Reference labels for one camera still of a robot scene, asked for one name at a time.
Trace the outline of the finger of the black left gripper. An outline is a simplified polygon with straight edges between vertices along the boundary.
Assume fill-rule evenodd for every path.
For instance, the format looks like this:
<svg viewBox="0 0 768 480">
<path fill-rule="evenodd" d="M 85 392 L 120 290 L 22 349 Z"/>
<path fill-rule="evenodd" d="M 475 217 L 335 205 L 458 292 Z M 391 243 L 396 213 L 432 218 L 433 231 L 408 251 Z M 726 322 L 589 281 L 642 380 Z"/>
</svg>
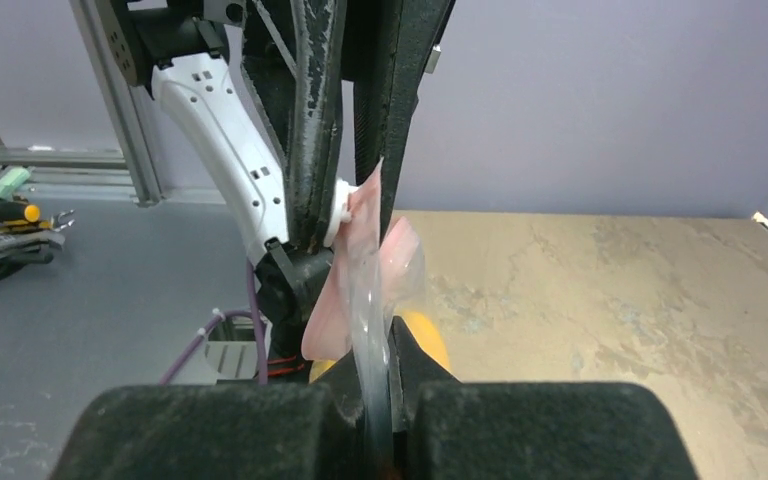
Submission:
<svg viewBox="0 0 768 480">
<path fill-rule="evenodd" d="M 325 245 L 342 134 L 342 1 L 249 1 L 241 73 L 284 174 L 289 242 Z"/>
<path fill-rule="evenodd" d="M 353 84 L 355 180 L 381 166 L 381 220 L 394 209 L 420 82 L 454 0 L 350 1 L 344 79 Z"/>
</svg>

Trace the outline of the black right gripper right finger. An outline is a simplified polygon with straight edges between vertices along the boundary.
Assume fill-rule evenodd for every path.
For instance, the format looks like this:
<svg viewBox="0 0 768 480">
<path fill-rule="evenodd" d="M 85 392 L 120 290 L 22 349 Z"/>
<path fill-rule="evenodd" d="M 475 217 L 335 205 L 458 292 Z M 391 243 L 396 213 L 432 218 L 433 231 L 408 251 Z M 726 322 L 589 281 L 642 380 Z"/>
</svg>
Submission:
<svg viewBox="0 0 768 480">
<path fill-rule="evenodd" d="M 405 320 L 390 333 L 404 479 L 695 479 L 676 423 L 628 382 L 458 380 Z"/>
</svg>

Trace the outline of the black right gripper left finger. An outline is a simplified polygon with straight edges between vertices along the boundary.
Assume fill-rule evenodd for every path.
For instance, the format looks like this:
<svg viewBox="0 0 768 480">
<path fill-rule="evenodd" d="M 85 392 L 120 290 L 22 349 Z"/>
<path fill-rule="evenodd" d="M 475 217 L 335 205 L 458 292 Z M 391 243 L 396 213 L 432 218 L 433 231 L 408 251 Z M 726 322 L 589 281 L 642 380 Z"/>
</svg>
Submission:
<svg viewBox="0 0 768 480">
<path fill-rule="evenodd" d="M 134 385 L 80 415 L 53 479 L 362 479 L 362 403 L 346 356 L 315 382 Z"/>
</svg>

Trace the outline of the yellow toy bell pepper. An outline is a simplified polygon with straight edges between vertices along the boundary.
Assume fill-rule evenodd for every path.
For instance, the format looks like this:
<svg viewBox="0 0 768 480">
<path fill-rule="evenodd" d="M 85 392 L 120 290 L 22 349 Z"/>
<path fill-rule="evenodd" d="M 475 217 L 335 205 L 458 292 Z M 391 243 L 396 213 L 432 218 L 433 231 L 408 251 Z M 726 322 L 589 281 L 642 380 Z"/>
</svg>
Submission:
<svg viewBox="0 0 768 480">
<path fill-rule="evenodd" d="M 401 318 L 404 320 L 420 348 L 444 370 L 450 373 L 451 362 L 449 359 L 448 350 L 439 329 L 432 322 L 432 320 L 425 313 L 416 310 L 402 311 Z M 308 382 L 312 383 L 335 364 L 335 360 L 313 361 Z"/>
</svg>

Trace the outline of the clear zip top bag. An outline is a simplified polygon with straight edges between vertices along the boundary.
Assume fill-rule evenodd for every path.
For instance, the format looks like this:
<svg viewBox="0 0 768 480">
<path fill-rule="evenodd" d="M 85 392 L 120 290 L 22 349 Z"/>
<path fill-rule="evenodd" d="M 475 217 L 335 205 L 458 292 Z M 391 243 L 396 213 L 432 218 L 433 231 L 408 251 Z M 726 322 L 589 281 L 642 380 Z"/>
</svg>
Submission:
<svg viewBox="0 0 768 480">
<path fill-rule="evenodd" d="M 382 181 L 380 164 L 340 202 L 332 247 L 334 260 L 302 339 L 303 358 L 314 362 L 353 355 L 363 402 L 365 463 L 376 477 L 394 469 L 393 420 L 388 346 L 391 305 L 397 298 L 386 282 L 404 277 L 415 255 L 398 229 L 399 247 L 381 253 Z M 395 267 L 389 275 L 384 265 Z"/>
</svg>

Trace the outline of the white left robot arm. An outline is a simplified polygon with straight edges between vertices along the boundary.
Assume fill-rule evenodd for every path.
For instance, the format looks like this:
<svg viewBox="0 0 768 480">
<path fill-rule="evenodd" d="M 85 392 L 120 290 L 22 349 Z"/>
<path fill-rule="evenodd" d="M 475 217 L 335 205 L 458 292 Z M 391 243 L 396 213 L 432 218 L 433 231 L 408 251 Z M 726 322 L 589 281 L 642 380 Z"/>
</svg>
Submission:
<svg viewBox="0 0 768 480">
<path fill-rule="evenodd" d="M 345 82 L 355 178 L 397 194 L 423 75 L 450 1 L 134 1 L 96 5 L 127 83 L 178 125 L 228 205 L 273 325 L 273 363 L 301 358 L 330 270 Z"/>
</svg>

